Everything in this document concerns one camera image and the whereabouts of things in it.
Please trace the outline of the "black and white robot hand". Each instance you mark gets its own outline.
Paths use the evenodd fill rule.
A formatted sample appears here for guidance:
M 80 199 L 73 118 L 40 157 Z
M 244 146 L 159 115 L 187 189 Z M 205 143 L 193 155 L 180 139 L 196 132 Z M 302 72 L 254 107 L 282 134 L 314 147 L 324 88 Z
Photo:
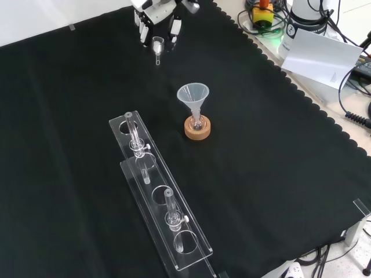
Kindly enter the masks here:
M 151 46 L 153 38 L 160 37 L 167 51 L 176 46 L 182 25 L 180 12 L 185 9 L 195 14 L 200 8 L 198 1 L 132 1 L 131 4 L 141 44 Z

